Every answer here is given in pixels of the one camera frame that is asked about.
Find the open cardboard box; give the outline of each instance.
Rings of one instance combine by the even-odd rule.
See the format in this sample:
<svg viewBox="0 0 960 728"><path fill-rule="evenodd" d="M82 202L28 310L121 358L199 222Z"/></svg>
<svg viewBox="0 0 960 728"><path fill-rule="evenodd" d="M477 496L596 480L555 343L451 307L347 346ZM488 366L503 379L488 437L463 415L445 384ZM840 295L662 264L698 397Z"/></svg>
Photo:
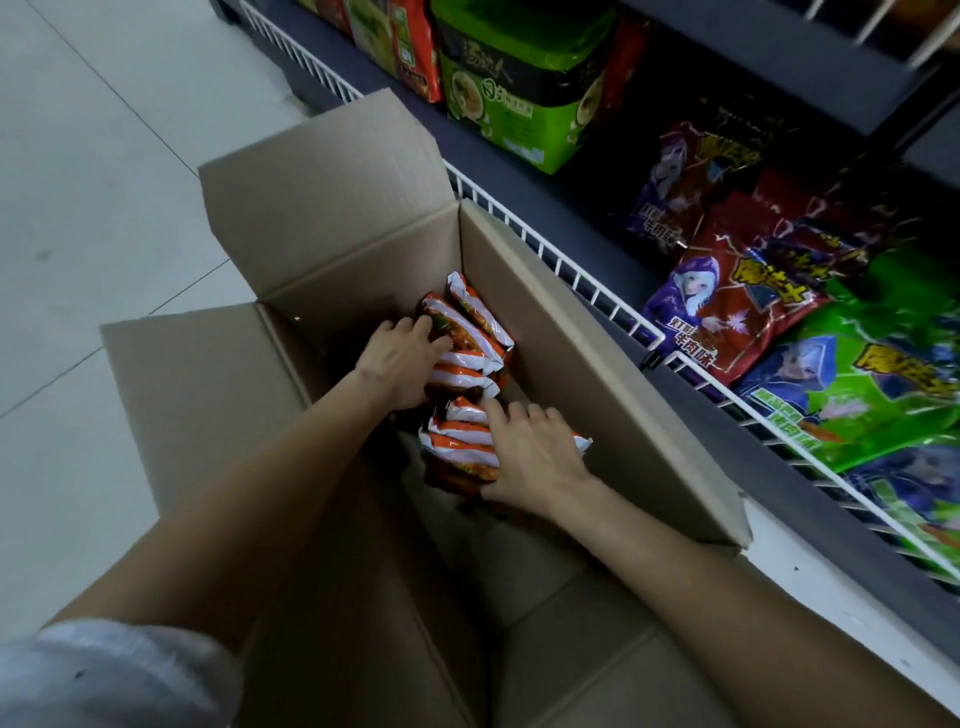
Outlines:
<svg viewBox="0 0 960 728"><path fill-rule="evenodd" d="M258 302L103 328L161 514L297 418L340 352L462 270L517 340L518 386L594 439L594 473L698 541L749 543L733 484L564 283L454 198L390 91L200 176ZM264 618L239 725L732 724L657 620L563 534L459 509L423 487L416 458L380 452L351 466Z"/></svg>

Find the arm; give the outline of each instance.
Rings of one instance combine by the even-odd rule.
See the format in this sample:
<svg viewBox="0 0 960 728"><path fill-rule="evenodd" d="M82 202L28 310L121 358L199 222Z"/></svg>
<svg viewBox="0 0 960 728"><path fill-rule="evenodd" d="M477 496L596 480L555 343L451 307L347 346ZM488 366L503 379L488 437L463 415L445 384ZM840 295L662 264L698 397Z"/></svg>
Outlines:
<svg viewBox="0 0 960 728"><path fill-rule="evenodd" d="M271 446L160 519L52 621L183 627L238 650L360 446L389 412L422 402L451 346L429 343L430 328L426 316L382 324L353 372Z"/></svg>
<svg viewBox="0 0 960 728"><path fill-rule="evenodd" d="M500 478L486 498L586 547L673 631L748 725L954 726L939 703L799 602L591 477L554 409L487 405Z"/></svg>

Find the forearm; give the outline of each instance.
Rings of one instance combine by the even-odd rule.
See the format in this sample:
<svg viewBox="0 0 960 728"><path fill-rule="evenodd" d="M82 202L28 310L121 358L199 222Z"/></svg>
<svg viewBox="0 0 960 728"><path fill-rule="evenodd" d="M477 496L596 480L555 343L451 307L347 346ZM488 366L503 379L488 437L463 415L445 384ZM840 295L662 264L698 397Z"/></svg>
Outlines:
<svg viewBox="0 0 960 728"><path fill-rule="evenodd" d="M270 447L157 522L54 621L168 624L239 648L387 410L376 382L347 376Z"/></svg>
<svg viewBox="0 0 960 728"><path fill-rule="evenodd" d="M658 614L747 724L955 725L833 625L600 481L550 516Z"/></svg>

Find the tiled floor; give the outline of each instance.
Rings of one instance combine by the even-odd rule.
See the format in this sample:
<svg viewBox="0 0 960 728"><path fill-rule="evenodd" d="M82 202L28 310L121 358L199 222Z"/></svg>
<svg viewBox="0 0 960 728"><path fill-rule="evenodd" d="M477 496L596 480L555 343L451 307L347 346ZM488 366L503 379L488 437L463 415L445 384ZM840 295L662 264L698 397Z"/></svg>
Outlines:
<svg viewBox="0 0 960 728"><path fill-rule="evenodd" d="M197 166L302 120L205 0L0 2L0 641L156 517L99 324L241 303ZM960 669L762 509L748 558L960 715Z"/></svg>

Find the white sleeve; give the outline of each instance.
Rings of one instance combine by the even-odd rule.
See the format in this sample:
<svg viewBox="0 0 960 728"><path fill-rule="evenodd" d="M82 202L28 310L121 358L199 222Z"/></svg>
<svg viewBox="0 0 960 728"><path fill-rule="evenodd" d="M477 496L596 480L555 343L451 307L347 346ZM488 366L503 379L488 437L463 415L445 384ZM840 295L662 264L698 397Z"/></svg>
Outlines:
<svg viewBox="0 0 960 728"><path fill-rule="evenodd" d="M81 619L0 645L4 728L225 728L242 688L222 646L173 627Z"/></svg>

